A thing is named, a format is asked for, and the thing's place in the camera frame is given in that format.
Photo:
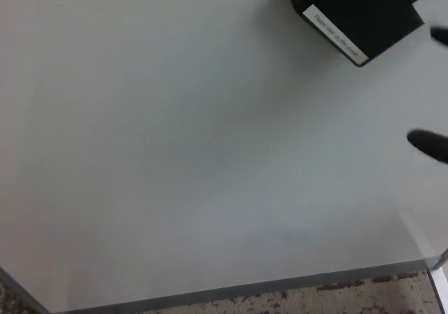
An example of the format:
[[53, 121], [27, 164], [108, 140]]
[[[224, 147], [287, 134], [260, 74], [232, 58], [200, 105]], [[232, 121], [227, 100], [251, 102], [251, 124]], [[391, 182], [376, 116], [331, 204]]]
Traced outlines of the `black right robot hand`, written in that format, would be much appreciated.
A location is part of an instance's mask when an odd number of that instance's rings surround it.
[[[447, 47], [446, 27], [430, 26], [430, 37]], [[413, 129], [407, 133], [407, 141], [431, 159], [447, 164], [447, 136], [425, 129]]]

